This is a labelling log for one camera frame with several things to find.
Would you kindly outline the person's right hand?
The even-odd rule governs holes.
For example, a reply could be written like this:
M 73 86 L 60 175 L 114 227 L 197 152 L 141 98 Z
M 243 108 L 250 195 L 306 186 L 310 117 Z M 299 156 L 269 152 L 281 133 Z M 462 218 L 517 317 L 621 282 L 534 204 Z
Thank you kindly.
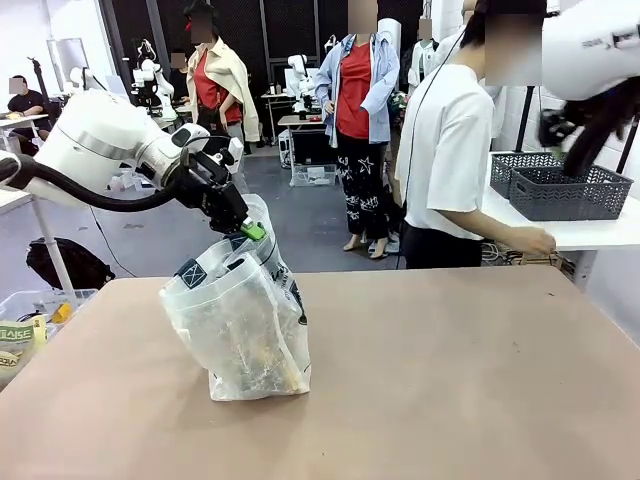
M 522 227 L 518 229 L 517 249 L 529 254 L 550 255 L 556 251 L 556 240 L 543 229 Z

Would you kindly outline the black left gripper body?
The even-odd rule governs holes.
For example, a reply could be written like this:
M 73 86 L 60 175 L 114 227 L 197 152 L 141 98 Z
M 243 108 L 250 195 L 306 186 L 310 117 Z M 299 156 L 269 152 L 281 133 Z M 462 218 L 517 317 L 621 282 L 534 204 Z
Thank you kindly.
M 187 152 L 172 174 L 177 184 L 175 199 L 186 208 L 200 210 L 218 233 L 238 233 L 248 219 L 248 207 L 229 171 L 233 160 L 227 148 L 213 156 Z

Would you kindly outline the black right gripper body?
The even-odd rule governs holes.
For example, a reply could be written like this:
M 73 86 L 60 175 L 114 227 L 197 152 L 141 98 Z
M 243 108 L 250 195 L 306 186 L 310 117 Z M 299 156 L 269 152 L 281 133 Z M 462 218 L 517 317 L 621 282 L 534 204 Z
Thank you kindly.
M 561 147 L 564 141 L 583 125 L 583 113 L 565 106 L 542 109 L 537 127 L 537 139 L 543 148 Z

